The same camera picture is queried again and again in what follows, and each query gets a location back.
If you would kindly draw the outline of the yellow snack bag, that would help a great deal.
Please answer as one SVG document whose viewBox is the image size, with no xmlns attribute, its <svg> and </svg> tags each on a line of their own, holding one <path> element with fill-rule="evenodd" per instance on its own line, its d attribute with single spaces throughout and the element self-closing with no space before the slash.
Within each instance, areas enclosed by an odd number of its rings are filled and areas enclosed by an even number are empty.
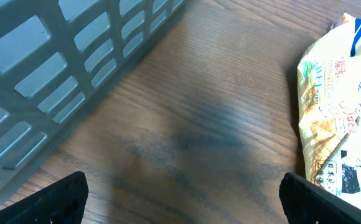
<svg viewBox="0 0 361 224">
<path fill-rule="evenodd" d="M 306 179 L 361 209 L 361 18 L 332 24 L 297 77 Z"/>
</svg>

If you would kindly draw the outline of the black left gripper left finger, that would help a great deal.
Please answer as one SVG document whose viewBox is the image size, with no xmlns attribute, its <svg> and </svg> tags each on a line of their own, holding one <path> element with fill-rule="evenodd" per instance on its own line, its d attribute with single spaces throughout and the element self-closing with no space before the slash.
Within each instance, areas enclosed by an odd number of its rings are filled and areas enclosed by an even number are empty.
<svg viewBox="0 0 361 224">
<path fill-rule="evenodd" d="M 88 198 L 83 172 L 74 172 L 0 210 L 0 224 L 81 224 Z"/>
</svg>

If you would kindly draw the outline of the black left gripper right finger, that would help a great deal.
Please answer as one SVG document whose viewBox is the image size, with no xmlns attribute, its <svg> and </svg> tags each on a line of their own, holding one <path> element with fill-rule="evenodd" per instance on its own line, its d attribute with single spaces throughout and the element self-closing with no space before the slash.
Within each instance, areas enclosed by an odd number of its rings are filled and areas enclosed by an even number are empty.
<svg viewBox="0 0 361 224">
<path fill-rule="evenodd" d="M 289 224 L 361 224 L 361 210 L 288 172 L 279 186 L 279 198 Z"/>
</svg>

